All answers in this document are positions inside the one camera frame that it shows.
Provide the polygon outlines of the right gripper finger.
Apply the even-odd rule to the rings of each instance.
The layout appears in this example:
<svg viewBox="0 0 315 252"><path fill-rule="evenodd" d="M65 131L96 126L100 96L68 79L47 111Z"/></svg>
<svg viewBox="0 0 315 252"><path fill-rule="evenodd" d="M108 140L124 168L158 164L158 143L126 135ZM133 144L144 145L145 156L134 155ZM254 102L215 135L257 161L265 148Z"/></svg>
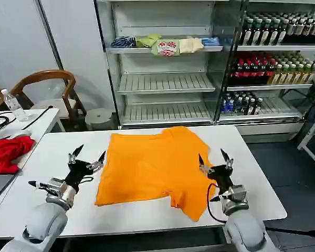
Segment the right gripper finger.
<svg viewBox="0 0 315 252"><path fill-rule="evenodd" d="M209 172L209 169L210 167L208 165L205 165L204 164L204 160L202 159L201 155L199 154L198 155L198 158L199 158L199 169L201 170L201 172L207 176L208 175L208 172Z"/></svg>
<svg viewBox="0 0 315 252"><path fill-rule="evenodd" d="M220 149L222 156L226 162L226 168L228 170L232 170L233 169L233 163L234 163L234 159L230 158L228 153L226 153L223 149Z"/></svg>

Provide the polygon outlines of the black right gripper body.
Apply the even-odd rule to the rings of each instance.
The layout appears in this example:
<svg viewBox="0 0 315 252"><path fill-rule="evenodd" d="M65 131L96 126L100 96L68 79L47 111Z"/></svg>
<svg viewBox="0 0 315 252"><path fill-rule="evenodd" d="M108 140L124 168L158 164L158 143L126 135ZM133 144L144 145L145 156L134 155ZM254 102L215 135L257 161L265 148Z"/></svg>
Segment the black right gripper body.
<svg viewBox="0 0 315 252"><path fill-rule="evenodd" d="M207 177L215 180L219 188L219 194L224 194L233 186L230 176L233 173L233 168L227 165L212 166L209 168Z"/></svg>

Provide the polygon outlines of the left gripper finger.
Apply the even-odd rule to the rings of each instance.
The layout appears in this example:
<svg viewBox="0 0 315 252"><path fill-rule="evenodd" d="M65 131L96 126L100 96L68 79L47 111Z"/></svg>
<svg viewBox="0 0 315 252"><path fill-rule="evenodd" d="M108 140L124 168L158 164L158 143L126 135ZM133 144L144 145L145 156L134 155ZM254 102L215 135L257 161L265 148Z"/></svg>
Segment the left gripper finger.
<svg viewBox="0 0 315 252"><path fill-rule="evenodd" d="M104 151L101 156L98 158L97 161L87 165L87 169L93 171L93 172L97 172L99 170L101 170L103 168L103 162L104 162L104 158L106 155L106 151Z"/></svg>
<svg viewBox="0 0 315 252"><path fill-rule="evenodd" d="M76 157L79 155L83 148L83 144L79 147L77 147L72 153L68 154L68 164L75 164L76 163Z"/></svg>

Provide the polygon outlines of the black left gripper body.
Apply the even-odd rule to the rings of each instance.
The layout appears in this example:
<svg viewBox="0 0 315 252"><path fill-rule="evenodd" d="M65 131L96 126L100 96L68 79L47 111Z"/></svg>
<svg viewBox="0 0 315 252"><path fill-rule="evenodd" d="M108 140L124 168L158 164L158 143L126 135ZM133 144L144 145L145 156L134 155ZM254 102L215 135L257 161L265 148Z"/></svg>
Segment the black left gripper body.
<svg viewBox="0 0 315 252"><path fill-rule="evenodd" d="M90 163L81 160L76 160L74 164L68 164L70 171L65 178L66 184L78 191L82 179L93 174L93 170L88 168L89 165Z"/></svg>

